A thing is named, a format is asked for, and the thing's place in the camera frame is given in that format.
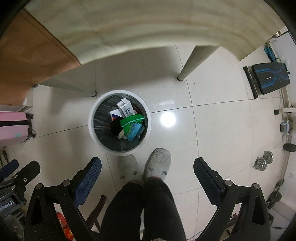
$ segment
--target metal screw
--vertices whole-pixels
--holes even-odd
[[[70,183],[71,183],[71,181],[69,179],[63,181],[64,186],[68,186]]]
[[[41,183],[38,183],[36,186],[35,186],[36,189],[40,189],[42,188],[42,184]]]
[[[255,189],[259,189],[259,188],[260,188],[259,184],[257,184],[257,183],[254,183],[254,184],[253,184],[253,187],[254,187]]]
[[[227,186],[232,186],[233,182],[230,181],[230,180],[225,180],[225,184],[226,184]]]

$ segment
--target tile floor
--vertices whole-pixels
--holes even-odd
[[[139,95],[151,112],[150,137],[134,156],[140,170],[156,147],[172,154],[166,179],[187,238],[198,234],[214,214],[216,207],[207,199],[192,169],[201,156],[222,178],[237,185],[260,184],[265,198],[272,192],[280,171],[283,151],[279,132],[281,116],[274,109],[282,105],[279,91],[254,100],[245,65],[269,61],[262,47],[242,61],[228,50],[219,48],[183,82],[176,77],[190,55],[193,45],[138,50],[97,60],[62,75],[96,89],[98,96],[125,89]],[[116,157],[101,150],[88,133],[87,119],[96,98],[40,85],[34,90],[34,128],[37,137],[8,148],[10,159],[20,168],[31,160],[41,165],[41,173],[28,186],[29,200],[34,186],[42,182],[58,185],[83,169],[93,156],[102,160],[103,169],[86,204],[80,207],[87,217],[101,194],[107,205],[123,183]],[[168,128],[160,118],[166,113],[176,117]],[[274,154],[274,161],[264,172],[252,168],[264,150]],[[99,216],[101,222],[104,211]]]

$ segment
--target pink suitcase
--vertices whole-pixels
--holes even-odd
[[[29,113],[0,111],[0,148],[35,137],[31,119],[33,115]]]

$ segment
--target trash can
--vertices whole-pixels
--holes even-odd
[[[134,110],[145,117],[144,131],[131,142],[127,139],[118,139],[110,130],[110,111],[117,109],[116,104],[123,98],[127,98]],[[98,98],[90,111],[88,124],[94,142],[113,155],[126,156],[137,151],[147,141],[151,130],[151,116],[147,105],[139,96],[125,90],[114,90]]]

